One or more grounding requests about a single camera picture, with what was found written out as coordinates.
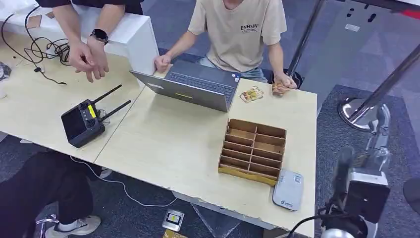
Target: white sneaker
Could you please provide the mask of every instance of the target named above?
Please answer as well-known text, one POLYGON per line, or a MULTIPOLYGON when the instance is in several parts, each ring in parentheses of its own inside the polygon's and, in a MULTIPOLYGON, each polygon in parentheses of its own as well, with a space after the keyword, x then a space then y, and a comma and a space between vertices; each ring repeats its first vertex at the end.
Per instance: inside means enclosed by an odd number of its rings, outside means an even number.
POLYGON ((79 226, 71 231, 62 232, 58 230, 58 225, 50 227, 45 233, 45 238, 66 238, 69 235, 84 236, 94 232, 101 224, 101 219, 97 216, 89 216, 77 220, 79 226))
POLYGON ((112 170, 102 167, 101 175, 99 175, 99 177, 102 179, 105 179, 106 177, 110 176, 111 173, 112 173, 112 170))

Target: gray laptop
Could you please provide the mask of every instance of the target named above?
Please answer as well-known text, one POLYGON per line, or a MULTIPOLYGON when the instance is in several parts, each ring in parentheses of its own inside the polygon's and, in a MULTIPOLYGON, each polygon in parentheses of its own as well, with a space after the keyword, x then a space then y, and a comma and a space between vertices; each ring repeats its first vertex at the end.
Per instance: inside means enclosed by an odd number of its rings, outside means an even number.
POLYGON ((158 94, 228 112, 240 74, 178 60, 165 78, 130 70, 158 94))

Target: metal pole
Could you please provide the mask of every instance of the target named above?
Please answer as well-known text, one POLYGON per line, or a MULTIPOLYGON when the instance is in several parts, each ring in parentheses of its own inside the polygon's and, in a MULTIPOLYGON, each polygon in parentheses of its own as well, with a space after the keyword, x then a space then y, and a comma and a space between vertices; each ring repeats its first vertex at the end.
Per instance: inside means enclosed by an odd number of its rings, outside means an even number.
POLYGON ((402 79, 404 73, 420 58, 420 44, 405 58, 405 60, 392 72, 385 81, 360 105, 349 117, 351 123, 356 123, 371 108, 376 106, 392 87, 402 79))
POLYGON ((321 11, 322 6, 324 5, 324 2, 326 0, 318 0, 318 2, 314 6, 314 10, 312 12, 312 15, 309 19, 309 22, 306 26, 306 29, 304 31, 303 36, 301 37, 301 40, 299 42, 299 45, 296 49, 295 54, 293 55, 292 62, 289 65, 289 68, 287 70, 287 76, 292 77, 292 75, 296 71, 296 67, 298 66, 299 60, 302 56, 303 50, 305 49, 306 43, 308 42, 309 34, 312 31, 312 28, 314 26, 315 20, 318 17, 319 12, 321 11))

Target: laptop keyboard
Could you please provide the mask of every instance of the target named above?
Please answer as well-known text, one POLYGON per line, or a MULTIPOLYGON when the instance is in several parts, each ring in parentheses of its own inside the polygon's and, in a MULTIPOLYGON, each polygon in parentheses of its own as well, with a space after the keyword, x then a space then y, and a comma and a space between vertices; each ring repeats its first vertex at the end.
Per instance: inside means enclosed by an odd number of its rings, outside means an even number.
POLYGON ((235 93, 233 91, 233 87, 231 86, 222 85, 222 84, 202 80, 199 78, 189 77, 180 73, 170 72, 166 76, 166 78, 174 82, 186 84, 186 85, 197 87, 197 88, 206 89, 212 92, 221 93, 225 96, 226 103, 229 102, 230 97, 232 96, 232 94, 235 93))

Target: person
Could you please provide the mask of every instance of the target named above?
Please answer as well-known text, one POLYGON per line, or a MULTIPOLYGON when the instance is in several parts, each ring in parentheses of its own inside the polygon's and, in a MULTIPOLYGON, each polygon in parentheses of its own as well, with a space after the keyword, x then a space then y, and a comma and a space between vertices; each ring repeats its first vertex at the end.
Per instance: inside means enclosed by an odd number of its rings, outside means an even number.
POLYGON ((73 0, 74 4, 101 7, 95 29, 86 43, 81 40, 79 15, 70 0, 36 0, 41 7, 52 7, 55 18, 69 45, 69 62, 76 72, 85 72, 89 82, 105 77, 109 66, 104 51, 108 36, 117 27, 125 11, 143 14, 142 0, 73 0))
MULTIPOLYGON (((91 165, 96 174, 101 168, 91 165)), ((0 183, 1 237, 22 238, 43 208, 58 202, 59 224, 46 238, 87 235, 101 223, 92 216, 93 199, 87 178, 92 171, 55 151, 31 156, 9 180, 0 183)))
POLYGON ((155 59, 155 65, 159 72, 166 71, 173 58, 192 47, 197 36, 207 31, 210 51, 198 63, 267 82, 259 68, 267 45, 274 82, 285 93, 296 88, 283 72, 280 34, 286 30, 281 0, 197 0, 188 31, 165 55, 155 59))

